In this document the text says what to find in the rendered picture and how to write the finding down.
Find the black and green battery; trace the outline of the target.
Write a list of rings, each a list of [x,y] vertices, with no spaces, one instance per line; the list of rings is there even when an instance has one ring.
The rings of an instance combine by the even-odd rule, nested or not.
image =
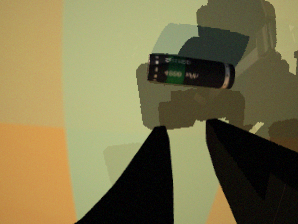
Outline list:
[[[149,55],[148,80],[230,89],[233,87],[234,79],[233,64],[198,60],[196,57],[154,55],[154,53]]]

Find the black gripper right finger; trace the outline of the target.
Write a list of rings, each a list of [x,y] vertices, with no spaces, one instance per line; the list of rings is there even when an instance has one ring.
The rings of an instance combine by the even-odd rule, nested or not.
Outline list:
[[[218,119],[206,147],[235,224],[298,224],[298,153]]]

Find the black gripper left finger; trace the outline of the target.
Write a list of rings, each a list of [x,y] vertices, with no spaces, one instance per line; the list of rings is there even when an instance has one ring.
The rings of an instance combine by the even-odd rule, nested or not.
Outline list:
[[[120,179],[74,224],[174,224],[170,137],[154,127]]]

